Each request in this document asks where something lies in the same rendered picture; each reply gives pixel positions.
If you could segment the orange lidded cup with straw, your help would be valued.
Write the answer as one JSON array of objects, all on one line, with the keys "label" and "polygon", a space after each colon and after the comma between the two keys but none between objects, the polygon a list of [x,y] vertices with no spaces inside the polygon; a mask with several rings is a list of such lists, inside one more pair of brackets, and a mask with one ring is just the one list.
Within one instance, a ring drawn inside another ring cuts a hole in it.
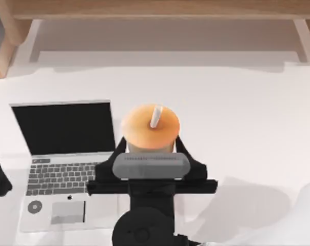
[{"label": "orange lidded cup with straw", "polygon": [[122,121],[123,137],[131,153],[172,153],[179,131],[178,116],[172,109],[162,105],[138,106]]}]

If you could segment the pale grey rounded box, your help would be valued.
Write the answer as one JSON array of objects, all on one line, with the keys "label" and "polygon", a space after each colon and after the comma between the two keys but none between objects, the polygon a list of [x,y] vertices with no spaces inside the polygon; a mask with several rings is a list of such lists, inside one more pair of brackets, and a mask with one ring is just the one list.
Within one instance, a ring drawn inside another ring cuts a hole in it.
[{"label": "pale grey rounded box", "polygon": [[122,153],[112,171],[120,179],[181,179],[190,171],[190,163],[182,153]]}]

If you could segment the silver open laptop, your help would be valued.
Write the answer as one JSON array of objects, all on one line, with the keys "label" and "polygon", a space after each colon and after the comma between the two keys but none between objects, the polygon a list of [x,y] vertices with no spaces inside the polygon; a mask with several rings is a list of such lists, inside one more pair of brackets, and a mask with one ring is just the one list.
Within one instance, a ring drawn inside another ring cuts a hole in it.
[{"label": "silver open laptop", "polygon": [[31,154],[22,232],[112,228],[115,195],[89,195],[94,168],[115,150],[108,100],[12,104]]}]

